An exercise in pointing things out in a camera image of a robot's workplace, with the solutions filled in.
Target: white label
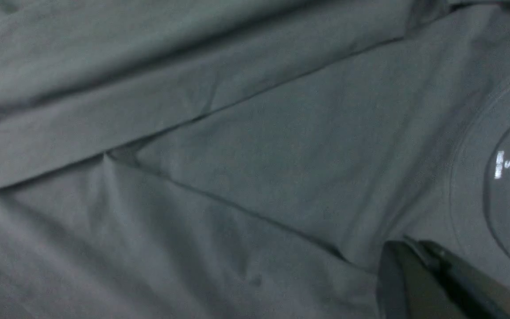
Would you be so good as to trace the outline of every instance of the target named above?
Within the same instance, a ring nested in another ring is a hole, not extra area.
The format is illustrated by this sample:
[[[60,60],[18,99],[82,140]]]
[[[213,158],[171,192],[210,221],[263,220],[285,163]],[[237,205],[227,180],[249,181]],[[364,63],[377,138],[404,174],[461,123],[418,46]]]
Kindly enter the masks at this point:
[[[502,177],[502,163],[505,158],[505,151],[498,151],[497,158],[495,159],[495,179]]]

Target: t-shirt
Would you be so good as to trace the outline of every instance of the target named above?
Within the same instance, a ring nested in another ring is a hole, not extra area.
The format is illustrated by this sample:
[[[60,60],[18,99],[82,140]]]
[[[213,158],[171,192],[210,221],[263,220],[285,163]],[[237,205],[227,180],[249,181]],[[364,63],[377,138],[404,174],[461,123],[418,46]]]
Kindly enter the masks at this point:
[[[24,318],[374,319],[403,234],[510,287],[510,4],[2,3]]]

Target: black object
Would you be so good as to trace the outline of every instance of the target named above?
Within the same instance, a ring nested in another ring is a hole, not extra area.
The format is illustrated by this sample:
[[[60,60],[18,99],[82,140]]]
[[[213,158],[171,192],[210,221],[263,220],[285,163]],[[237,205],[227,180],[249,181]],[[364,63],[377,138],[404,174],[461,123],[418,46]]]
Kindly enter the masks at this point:
[[[387,319],[510,319],[510,290],[434,242],[388,242],[377,298]]]

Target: gray fabric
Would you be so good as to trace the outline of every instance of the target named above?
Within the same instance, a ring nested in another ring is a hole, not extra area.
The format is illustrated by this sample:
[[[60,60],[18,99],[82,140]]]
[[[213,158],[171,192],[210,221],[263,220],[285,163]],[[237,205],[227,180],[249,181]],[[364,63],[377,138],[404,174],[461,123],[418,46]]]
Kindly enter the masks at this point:
[[[386,240],[462,252],[449,176],[510,8],[216,4],[0,22],[0,285],[31,313],[376,318]]]

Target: gray t-shirt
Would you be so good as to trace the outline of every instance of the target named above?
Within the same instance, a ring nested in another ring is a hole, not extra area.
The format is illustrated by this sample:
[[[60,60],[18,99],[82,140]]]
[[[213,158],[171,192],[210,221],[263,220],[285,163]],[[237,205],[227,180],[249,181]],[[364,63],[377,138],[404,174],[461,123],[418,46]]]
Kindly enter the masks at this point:
[[[510,287],[454,217],[510,5],[452,2],[0,1],[10,316],[374,319],[405,233]]]

